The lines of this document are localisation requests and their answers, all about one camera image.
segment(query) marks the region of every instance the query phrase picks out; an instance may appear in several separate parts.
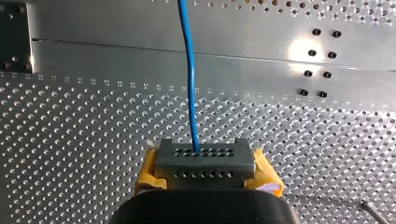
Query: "metal wall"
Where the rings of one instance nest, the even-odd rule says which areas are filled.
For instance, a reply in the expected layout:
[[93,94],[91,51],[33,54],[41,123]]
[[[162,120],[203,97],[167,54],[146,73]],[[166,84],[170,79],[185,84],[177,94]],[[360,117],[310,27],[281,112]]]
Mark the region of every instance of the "metal wall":
[[[394,4],[188,2],[201,141],[263,147],[304,223],[373,223],[361,200],[396,221]],[[29,16],[35,73],[0,77],[1,217],[107,223],[148,140],[191,140],[177,1],[33,0]]]

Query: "terminal block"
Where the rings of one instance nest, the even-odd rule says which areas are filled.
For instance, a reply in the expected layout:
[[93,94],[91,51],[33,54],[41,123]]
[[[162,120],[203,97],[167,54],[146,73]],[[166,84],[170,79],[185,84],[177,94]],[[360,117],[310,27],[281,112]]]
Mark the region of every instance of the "terminal block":
[[191,144],[161,141],[155,159],[155,177],[164,178],[169,189],[241,189],[253,178],[255,164],[246,139],[234,144]]

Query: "blue cable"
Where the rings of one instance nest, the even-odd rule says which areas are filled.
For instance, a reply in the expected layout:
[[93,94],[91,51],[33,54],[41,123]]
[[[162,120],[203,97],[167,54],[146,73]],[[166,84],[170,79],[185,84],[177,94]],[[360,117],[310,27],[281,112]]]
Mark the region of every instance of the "blue cable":
[[195,60],[194,47],[189,26],[189,18],[187,17],[187,8],[185,0],[178,0],[178,14],[180,16],[181,28],[184,35],[184,44],[186,45],[187,63],[189,69],[188,76],[188,95],[189,95],[189,117],[191,127],[192,148],[195,152],[199,152],[198,129],[195,121]]

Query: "metal rod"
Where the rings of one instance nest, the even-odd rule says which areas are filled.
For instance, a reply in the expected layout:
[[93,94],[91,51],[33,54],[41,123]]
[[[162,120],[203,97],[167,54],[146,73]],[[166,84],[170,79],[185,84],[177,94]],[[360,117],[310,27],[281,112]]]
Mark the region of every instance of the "metal rod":
[[389,224],[372,206],[367,202],[361,204],[361,207],[366,210],[379,224]]

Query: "black screw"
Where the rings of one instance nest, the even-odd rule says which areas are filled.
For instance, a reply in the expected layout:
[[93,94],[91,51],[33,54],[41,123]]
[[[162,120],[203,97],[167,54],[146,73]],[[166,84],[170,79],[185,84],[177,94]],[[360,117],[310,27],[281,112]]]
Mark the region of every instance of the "black screw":
[[341,32],[340,31],[334,31],[332,32],[332,36],[335,38],[339,38],[341,36]]
[[312,75],[313,75],[313,73],[311,71],[309,71],[309,70],[306,70],[304,72],[304,76],[306,76],[306,77],[312,77]]
[[324,72],[324,73],[323,73],[323,76],[326,77],[326,78],[331,78],[331,77],[332,77],[332,73],[330,73],[330,72]]
[[26,64],[21,65],[21,69],[22,69],[23,71],[29,71],[31,68],[32,68],[32,66],[30,66],[29,63],[26,63]]
[[312,31],[312,35],[320,35],[321,34],[321,30],[320,29],[314,29]]
[[334,59],[334,58],[337,57],[337,53],[330,51],[330,52],[327,54],[327,56],[328,56],[329,58],[331,58],[331,59]]
[[23,14],[25,12],[24,7],[17,7],[17,13]]
[[311,50],[308,51],[308,55],[311,56],[311,57],[314,57],[315,55],[317,55],[317,51],[314,50],[314,49],[311,49]]
[[306,91],[306,90],[300,90],[300,95],[302,95],[302,96],[307,96],[308,95],[308,91]]
[[11,64],[10,64],[10,63],[7,63],[7,62],[5,62],[5,63],[0,63],[0,68],[3,69],[3,70],[8,69],[9,67],[11,67]]
[[327,92],[326,91],[320,91],[318,93],[318,96],[321,97],[321,98],[326,98],[327,97]]

